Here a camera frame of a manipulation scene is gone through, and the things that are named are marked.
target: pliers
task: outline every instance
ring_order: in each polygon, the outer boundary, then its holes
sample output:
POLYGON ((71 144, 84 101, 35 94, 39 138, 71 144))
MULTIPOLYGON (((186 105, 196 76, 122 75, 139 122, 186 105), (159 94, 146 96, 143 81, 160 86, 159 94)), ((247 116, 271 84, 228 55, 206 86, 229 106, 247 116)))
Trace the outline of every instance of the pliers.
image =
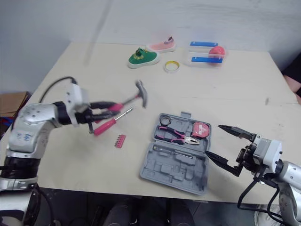
POLYGON ((173 139, 173 138, 165 138, 163 136, 160 136, 160 135, 156 135, 155 138, 158 139, 158 140, 165 140, 167 142, 170 142, 170 143, 177 143, 177 144, 180 144, 180 145, 183 145, 185 143, 187 144, 190 144, 190 145, 199 145, 199 141, 197 141, 196 139, 194 138, 191 138, 191 137, 186 137, 186 133, 184 132, 180 132, 180 131, 177 131, 171 127, 164 127, 164 126, 159 126, 158 127, 159 130, 165 130, 166 132, 169 132, 171 134, 173 134, 174 136, 176 136, 177 138, 176 139, 173 139))

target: cardboard box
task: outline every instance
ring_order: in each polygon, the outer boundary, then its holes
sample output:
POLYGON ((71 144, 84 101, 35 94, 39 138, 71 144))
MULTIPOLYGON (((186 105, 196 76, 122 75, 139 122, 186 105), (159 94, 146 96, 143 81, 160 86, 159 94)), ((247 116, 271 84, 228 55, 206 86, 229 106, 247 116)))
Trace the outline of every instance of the cardboard box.
POLYGON ((28 101, 28 92, 8 93, 0 95, 0 117, 15 117, 28 101))

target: green shoe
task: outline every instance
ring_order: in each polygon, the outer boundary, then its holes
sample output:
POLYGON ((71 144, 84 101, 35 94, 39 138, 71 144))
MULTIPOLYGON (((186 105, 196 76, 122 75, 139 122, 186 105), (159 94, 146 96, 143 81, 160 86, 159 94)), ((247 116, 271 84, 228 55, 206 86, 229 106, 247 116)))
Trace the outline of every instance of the green shoe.
POLYGON ((160 60, 159 53, 149 52, 145 49, 137 49, 137 51, 129 58, 128 67, 138 68, 146 65, 154 65, 160 60))

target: beige tabletop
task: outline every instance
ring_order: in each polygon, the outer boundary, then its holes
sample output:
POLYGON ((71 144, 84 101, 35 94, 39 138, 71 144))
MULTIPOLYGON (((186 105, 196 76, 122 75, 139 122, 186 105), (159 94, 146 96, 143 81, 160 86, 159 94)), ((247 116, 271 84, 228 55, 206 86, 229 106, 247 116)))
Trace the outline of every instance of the beige tabletop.
MULTIPOLYGON (((212 125, 211 151, 235 164, 238 152, 248 142, 217 126, 239 126, 268 139, 283 141, 283 160, 301 164, 299 135, 301 107, 267 52, 229 51, 221 68, 180 65, 168 74, 168 60, 182 62, 183 49, 161 54, 152 66, 129 69, 127 59, 137 49, 133 45, 95 44, 87 58, 89 45, 71 43, 35 91, 29 103, 37 102, 54 80, 73 76, 89 91, 90 101, 122 102, 137 92, 135 80, 148 91, 147 109, 141 100, 135 109, 114 127, 98 137, 88 133, 87 125, 64 126, 52 131, 41 160, 39 185, 42 187, 99 193, 132 194, 205 201, 237 202, 252 181, 246 169, 240 177, 224 171, 210 161, 208 192, 198 196, 139 177, 146 149, 158 115, 190 112, 192 118, 212 125), (121 149, 114 147, 119 134, 127 138, 121 149)), ((62 82, 47 95, 45 102, 64 100, 68 82, 62 82)), ((9 132, 1 140, 1 161, 9 132)), ((274 190, 256 185, 245 203, 267 203, 274 190)))

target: tool case compartment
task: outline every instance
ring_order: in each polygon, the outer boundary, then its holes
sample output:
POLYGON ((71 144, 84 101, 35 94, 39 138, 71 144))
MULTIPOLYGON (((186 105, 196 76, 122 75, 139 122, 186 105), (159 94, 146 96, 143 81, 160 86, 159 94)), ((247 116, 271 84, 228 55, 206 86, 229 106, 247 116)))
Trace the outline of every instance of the tool case compartment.
POLYGON ((160 118, 168 116, 171 127, 177 131, 185 132, 187 137, 191 137, 193 124, 202 122, 191 119, 190 113, 181 113, 180 116, 161 113, 153 132, 154 142, 150 143, 140 170, 140 176, 144 179, 158 182, 193 194, 203 195, 207 190, 208 158, 205 151, 210 148, 211 126, 209 135, 206 138, 195 138, 199 145, 177 144, 156 139, 159 135, 165 138, 177 138, 164 130, 159 130, 161 126, 160 118))

